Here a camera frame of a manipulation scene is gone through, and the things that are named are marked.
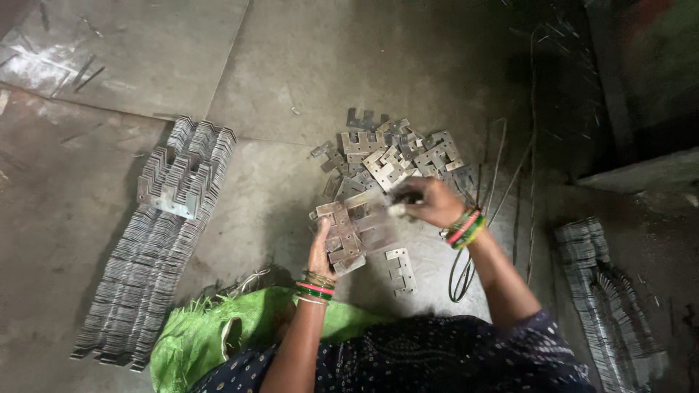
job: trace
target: green fabric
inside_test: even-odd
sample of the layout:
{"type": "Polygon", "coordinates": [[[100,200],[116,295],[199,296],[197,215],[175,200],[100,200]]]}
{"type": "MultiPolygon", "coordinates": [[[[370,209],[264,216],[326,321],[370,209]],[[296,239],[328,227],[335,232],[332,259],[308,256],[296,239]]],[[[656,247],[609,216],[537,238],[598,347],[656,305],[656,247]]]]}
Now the green fabric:
{"type": "MultiPolygon", "coordinates": [[[[175,309],[168,318],[150,356],[150,378],[160,393],[184,393],[209,370],[225,362],[222,332],[236,320],[227,339],[235,348],[271,345],[273,316],[293,298],[293,290],[269,287],[236,298],[193,301],[175,309]]],[[[323,323],[323,338],[344,341],[361,334],[368,326],[389,319],[349,304],[332,301],[323,323]]]]}

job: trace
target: woman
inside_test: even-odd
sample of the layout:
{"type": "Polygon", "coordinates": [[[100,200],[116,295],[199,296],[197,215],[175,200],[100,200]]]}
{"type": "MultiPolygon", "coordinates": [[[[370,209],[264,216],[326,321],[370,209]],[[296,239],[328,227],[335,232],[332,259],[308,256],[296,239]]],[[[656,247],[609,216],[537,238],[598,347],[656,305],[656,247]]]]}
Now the woman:
{"type": "Polygon", "coordinates": [[[408,178],[424,202],[408,214],[450,228],[447,242],[468,247],[493,324],[471,316],[414,317],[368,328],[344,343],[321,343],[336,275],[319,223],[309,273],[279,346],[246,350],[203,377],[194,392],[594,392],[573,356],[484,220],[435,178],[408,178]]]}

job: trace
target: polka dot fabric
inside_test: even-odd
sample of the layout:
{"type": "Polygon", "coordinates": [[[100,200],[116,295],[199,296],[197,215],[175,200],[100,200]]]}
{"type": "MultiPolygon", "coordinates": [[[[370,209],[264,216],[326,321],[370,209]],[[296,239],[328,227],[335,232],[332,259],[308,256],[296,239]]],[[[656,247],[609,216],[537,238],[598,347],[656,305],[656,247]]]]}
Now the polka dot fabric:
{"type": "MultiPolygon", "coordinates": [[[[258,392],[278,346],[249,349],[193,393],[258,392]]],[[[416,317],[318,348],[316,392],[594,392],[544,311],[515,328],[476,317],[416,317]]]]}

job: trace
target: white bangle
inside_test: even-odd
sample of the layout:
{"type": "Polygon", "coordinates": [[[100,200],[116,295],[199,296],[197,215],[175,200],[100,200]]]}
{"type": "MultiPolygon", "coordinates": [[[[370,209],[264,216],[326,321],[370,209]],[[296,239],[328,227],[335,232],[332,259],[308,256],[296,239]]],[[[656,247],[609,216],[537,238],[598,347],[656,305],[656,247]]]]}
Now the white bangle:
{"type": "Polygon", "coordinates": [[[297,294],[295,294],[294,297],[297,298],[298,300],[307,301],[308,303],[322,304],[323,306],[327,306],[330,304],[330,303],[323,303],[322,301],[315,301],[315,300],[307,299],[307,298],[301,297],[297,294]]]}

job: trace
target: woman's left hand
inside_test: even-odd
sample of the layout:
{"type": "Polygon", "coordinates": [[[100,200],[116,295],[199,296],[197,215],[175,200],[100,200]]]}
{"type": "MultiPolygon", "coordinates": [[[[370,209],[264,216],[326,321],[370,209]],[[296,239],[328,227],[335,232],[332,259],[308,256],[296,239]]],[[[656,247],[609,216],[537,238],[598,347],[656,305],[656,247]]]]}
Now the woman's left hand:
{"type": "Polygon", "coordinates": [[[310,256],[308,257],[308,271],[323,276],[332,281],[338,279],[337,273],[333,271],[328,262],[328,255],[325,252],[325,239],[330,232],[330,219],[321,217],[318,220],[318,232],[315,234],[313,244],[310,246],[310,256]]]}

